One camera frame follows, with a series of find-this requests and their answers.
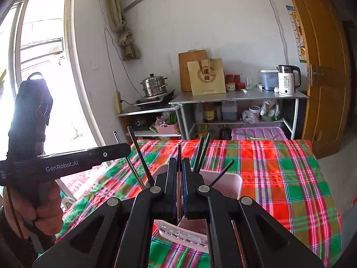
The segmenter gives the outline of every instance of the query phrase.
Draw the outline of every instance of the human hand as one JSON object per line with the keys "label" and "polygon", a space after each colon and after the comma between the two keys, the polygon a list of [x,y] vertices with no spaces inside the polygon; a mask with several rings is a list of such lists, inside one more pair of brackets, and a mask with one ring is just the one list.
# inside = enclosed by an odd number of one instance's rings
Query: human hand
{"label": "human hand", "polygon": [[[15,214],[19,222],[24,238],[29,237],[28,230],[24,227],[23,217],[35,221],[36,227],[45,235],[55,235],[63,227],[63,211],[61,209],[60,188],[56,182],[52,182],[49,188],[48,201],[35,209],[27,199],[23,198],[15,189],[11,189],[11,199]],[[14,216],[8,201],[7,188],[4,188],[3,205],[5,217],[11,229],[20,237]]]}

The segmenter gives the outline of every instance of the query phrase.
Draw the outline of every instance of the sleeve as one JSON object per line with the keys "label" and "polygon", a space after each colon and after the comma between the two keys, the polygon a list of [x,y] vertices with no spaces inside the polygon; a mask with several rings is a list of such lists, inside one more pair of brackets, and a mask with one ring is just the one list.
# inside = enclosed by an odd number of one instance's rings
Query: sleeve
{"label": "sleeve", "polygon": [[12,263],[11,268],[31,268],[37,259],[37,253],[30,240],[19,238],[10,228],[6,218],[4,207],[0,209],[0,258]]}

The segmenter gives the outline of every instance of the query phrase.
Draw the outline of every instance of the stainless steel pot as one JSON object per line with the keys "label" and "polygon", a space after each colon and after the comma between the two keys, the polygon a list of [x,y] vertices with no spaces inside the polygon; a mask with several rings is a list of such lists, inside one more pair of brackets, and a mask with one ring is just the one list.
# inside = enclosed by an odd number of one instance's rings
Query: stainless steel pot
{"label": "stainless steel pot", "polygon": [[167,79],[167,77],[155,76],[153,73],[150,75],[150,77],[144,79],[141,84],[145,96],[153,97],[166,93],[167,84],[165,79]]}

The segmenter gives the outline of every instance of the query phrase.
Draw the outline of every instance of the plaid tablecloth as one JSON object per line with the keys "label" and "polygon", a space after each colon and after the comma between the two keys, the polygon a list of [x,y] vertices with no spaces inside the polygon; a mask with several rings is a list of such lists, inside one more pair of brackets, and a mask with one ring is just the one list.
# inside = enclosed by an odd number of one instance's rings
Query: plaid tablecloth
{"label": "plaid tablecloth", "polygon": [[[198,140],[169,142],[141,140],[145,161],[153,172],[176,156],[182,144],[183,157],[191,159]],[[139,156],[132,147],[130,158],[142,178],[146,177]],[[310,143],[296,141],[211,141],[203,169],[221,171],[231,160],[230,172],[243,178],[241,195],[256,200],[286,229],[318,255],[326,267],[340,255],[340,217]],[[80,223],[110,197],[134,197],[140,188],[125,159],[113,164],[94,186],[64,216],[59,238]],[[149,267],[207,268],[208,254],[165,240],[153,231]]]}

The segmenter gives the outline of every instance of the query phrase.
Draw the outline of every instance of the wire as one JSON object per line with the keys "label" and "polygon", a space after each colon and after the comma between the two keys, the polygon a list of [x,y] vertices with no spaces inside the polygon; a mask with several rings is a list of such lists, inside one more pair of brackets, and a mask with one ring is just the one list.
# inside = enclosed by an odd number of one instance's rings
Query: wire
{"label": "wire", "polygon": [[120,100],[120,102],[126,102],[128,105],[133,105],[133,104],[129,104],[126,100]]}
{"label": "wire", "polygon": [[286,55],[286,49],[285,49],[285,42],[284,42],[284,38],[283,38],[283,35],[281,33],[281,27],[280,27],[280,23],[279,23],[279,20],[278,20],[278,17],[276,15],[276,12],[275,12],[275,9],[274,9],[274,6],[273,6],[273,3],[271,0],[269,0],[270,2],[270,5],[274,11],[274,16],[275,16],[275,20],[276,20],[276,23],[278,24],[278,27],[279,27],[279,33],[280,33],[280,38],[281,38],[281,42],[283,43],[283,48],[284,48],[284,56],[285,56],[285,64],[288,64],[288,58],[287,58],[287,55]]}
{"label": "wire", "polygon": [[15,213],[14,205],[12,204],[10,186],[8,186],[7,192],[8,192],[8,203],[10,204],[12,216],[13,216],[14,219],[15,219],[15,223],[16,223],[17,229],[19,230],[20,237],[21,237],[21,239],[25,239],[24,234],[22,233],[22,230],[21,230],[19,221],[18,221],[18,219],[17,219],[16,213]]}
{"label": "wire", "polygon": [[103,16],[103,18],[104,18],[104,23],[105,23],[105,24],[104,24],[105,44],[106,44],[106,46],[107,46],[108,59],[109,59],[109,62],[110,62],[110,69],[111,69],[111,72],[112,72],[112,75],[113,75],[113,79],[114,79],[114,84],[115,84],[116,91],[118,92],[118,88],[117,88],[117,85],[116,85],[116,82],[115,82],[115,78],[114,78],[114,72],[113,72],[113,67],[112,67],[111,60],[110,60],[109,49],[108,49],[108,42],[107,42],[107,36],[106,36],[106,34],[105,34],[105,31],[108,32],[110,38],[112,39],[112,44],[113,44],[113,46],[114,46],[114,48],[115,48],[115,50],[116,50],[116,52],[117,52],[117,54],[118,54],[118,56],[119,56],[119,59],[120,59],[120,61],[121,61],[121,64],[123,65],[123,68],[124,68],[124,70],[125,70],[126,76],[128,77],[128,79],[129,79],[129,81],[130,81],[130,84],[131,84],[132,87],[136,90],[136,92],[139,94],[139,96],[142,97],[142,95],[139,93],[139,91],[136,89],[136,87],[134,87],[133,83],[131,82],[131,79],[130,79],[130,77],[129,77],[129,75],[128,75],[128,71],[127,71],[126,68],[125,68],[124,62],[123,62],[123,60],[121,59],[121,56],[120,56],[120,54],[119,54],[119,51],[118,51],[117,47],[116,47],[115,44],[114,44],[113,36],[111,35],[111,33],[109,32],[109,30],[108,30],[108,28],[107,28],[107,20],[105,19],[105,15],[104,15],[104,12],[103,12],[103,9],[102,9],[102,5],[101,5],[100,1],[101,1],[101,0],[99,0],[99,7],[100,7],[100,10],[101,10],[101,12],[102,12],[102,16]]}

